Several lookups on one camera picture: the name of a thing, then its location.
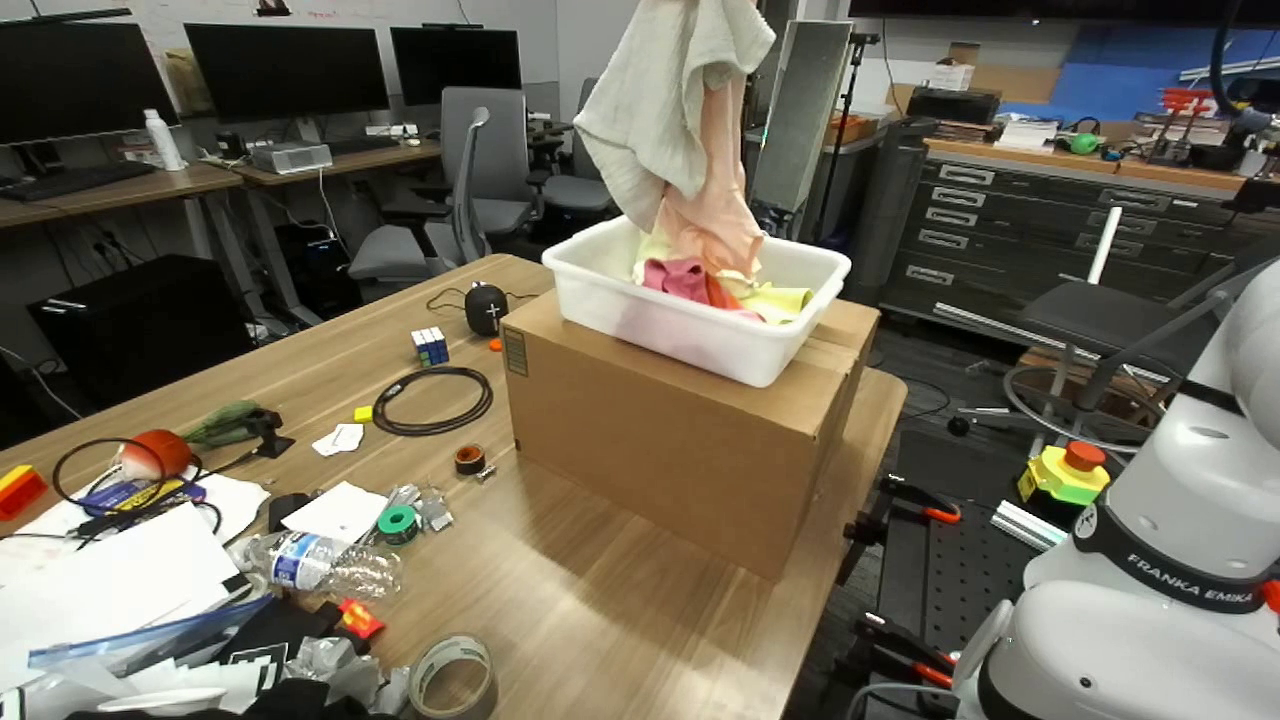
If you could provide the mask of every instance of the white paper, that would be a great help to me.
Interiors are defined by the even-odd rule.
[[[335,423],[327,435],[313,444],[317,456],[343,456],[363,444],[363,423]]]
[[[34,649],[207,611],[234,601],[224,580],[238,573],[207,520],[180,503],[21,577],[0,587],[0,687],[40,676],[30,668]]]
[[[313,534],[313,535],[325,535],[325,540],[351,547],[362,535],[371,534],[371,524],[386,509],[387,509],[387,498],[377,498],[370,489],[341,482],[325,498],[317,498],[313,503],[285,516],[285,527]]]
[[[1027,120],[1018,120],[1018,126],[1006,126],[998,148],[1018,148],[1018,152],[1053,152],[1049,140],[1058,135],[1058,126],[1027,126]]]

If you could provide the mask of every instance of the computer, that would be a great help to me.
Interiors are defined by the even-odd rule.
[[[224,126],[387,110],[371,27],[190,26],[190,42]]]
[[[0,26],[0,148],[15,148],[38,179],[6,195],[46,199],[127,177],[148,164],[63,170],[56,140],[140,132],[143,110],[178,120],[162,67],[138,26]]]
[[[521,90],[521,35],[503,27],[394,27],[405,105],[440,105],[440,90]]]

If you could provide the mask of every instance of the black cable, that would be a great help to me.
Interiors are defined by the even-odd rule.
[[[387,407],[395,396],[405,396],[407,384],[425,380],[425,378],[459,378],[459,380],[472,380],[479,388],[478,404],[465,407],[459,418],[450,418],[450,419],[434,419],[434,423],[405,423],[405,419],[394,419]],[[395,384],[387,384],[377,402],[371,402],[371,423],[380,434],[394,434],[394,435],[440,435],[440,434],[452,434],[452,427],[465,427],[472,419],[479,419],[486,411],[494,407],[494,384],[486,372],[472,372],[472,369],[416,369],[407,378],[402,378]]]
[[[1225,117],[1241,117],[1241,110],[1233,105],[1229,90],[1225,90],[1225,52],[1229,52],[1229,33],[1241,16],[1241,0],[1229,0],[1225,6],[1225,16],[1214,33],[1214,49],[1208,49],[1208,90],[1214,90],[1214,99]]]

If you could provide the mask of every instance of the table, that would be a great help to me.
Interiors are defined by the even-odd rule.
[[[430,162],[440,162],[438,145],[343,152],[343,158],[331,158],[331,170],[290,172],[290,177],[275,177],[275,172],[263,172],[263,170],[252,170],[252,164],[238,164],[234,170],[247,185],[246,195],[247,195],[247,214],[252,214],[252,236],[257,236],[257,249],[263,258],[267,274],[271,274],[271,290],[275,290],[275,297],[279,297],[279,303],[290,307],[291,322],[320,325],[320,316],[296,297],[296,284],[291,284],[290,259],[279,252],[275,223],[271,223],[263,192],[290,190],[290,185],[320,185],[325,190],[327,177],[386,172],[386,170],[430,164]]]
[[[275,407],[285,435],[301,440],[290,456],[238,474],[267,491],[320,491],[335,482],[377,491],[395,484],[440,484],[450,491],[455,524],[443,535],[405,545],[405,591],[377,604],[387,631],[371,652],[386,664],[407,664],[434,641],[472,631],[495,655],[495,715],[781,715],[850,547],[840,527],[866,503],[897,435],[906,384],[866,372],[787,573],[781,586],[763,586],[620,513],[585,484],[521,469],[503,362],[465,336],[465,316],[452,303],[452,292],[472,279],[501,284],[517,299],[552,290],[539,266],[486,258],[15,444],[0,454],[0,469],[21,459],[54,469],[63,448],[106,434],[193,427],[211,407],[247,396]],[[430,325],[452,341],[452,365],[479,369],[494,380],[494,411],[450,435],[370,434],[362,454],[320,459],[310,444],[416,369],[407,333]],[[465,384],[434,380],[416,388],[395,402],[395,411],[440,418],[472,402]],[[487,484],[452,475],[459,444],[487,448],[495,459]]]
[[[285,336],[285,325],[261,299],[261,290],[257,290],[252,268],[246,259],[239,234],[234,230],[229,192],[238,192],[239,185],[246,179],[224,170],[190,164],[180,172],[134,177],[119,185],[102,185],[88,192],[34,199],[34,204],[0,199],[0,234],[180,199],[190,214],[190,223],[193,223],[193,252],[205,259],[224,259],[247,316],[267,325],[275,336]]]

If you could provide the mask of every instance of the cable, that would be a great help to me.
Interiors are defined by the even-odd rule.
[[[465,407],[459,418],[450,418],[450,419],[434,419],[434,423],[402,423],[387,418],[394,402],[405,396],[407,384],[425,380],[425,378],[459,378],[459,380],[472,380],[479,388],[478,404]],[[394,435],[440,435],[440,434],[452,434],[452,427],[465,427],[472,419],[479,419],[486,411],[494,407],[494,384],[487,378],[472,372],[472,369],[416,369],[407,378],[402,378],[395,384],[387,384],[377,402],[371,402],[371,423],[380,434],[394,434]]]
[[[897,97],[894,97],[888,19],[886,16],[880,16],[880,59],[886,59],[886,77],[888,77],[888,105],[894,105],[894,112],[902,112]]]
[[[1229,52],[1229,33],[1241,16],[1241,0],[1229,0],[1225,6],[1225,16],[1214,33],[1214,49],[1208,49],[1208,90],[1214,90],[1214,99],[1225,117],[1241,117],[1241,110],[1233,105],[1229,90],[1225,90],[1225,52]]]
[[[85,418],[75,404],[67,404],[63,396],[56,396],[56,393],[48,388],[40,365],[30,365],[25,354],[0,346],[0,357],[7,357],[15,369],[25,369],[56,407],[63,407],[67,418]]]
[[[947,700],[958,700],[958,692],[931,687],[931,684],[866,684],[866,687],[855,687],[855,695],[850,700],[846,720],[862,720],[862,715],[866,715],[866,706],[868,706],[874,695],[880,695],[880,692],[911,692],[911,695],[947,695]]]
[[[327,190],[325,190],[325,170],[317,172],[317,190],[320,190],[320,208],[325,208],[327,234],[341,236],[341,234],[335,234],[331,204],[327,204]]]
[[[48,388],[46,372],[40,369],[30,369],[34,380],[46,388],[46,396],[63,407],[67,418],[85,418],[75,404],[67,404],[59,393]]]

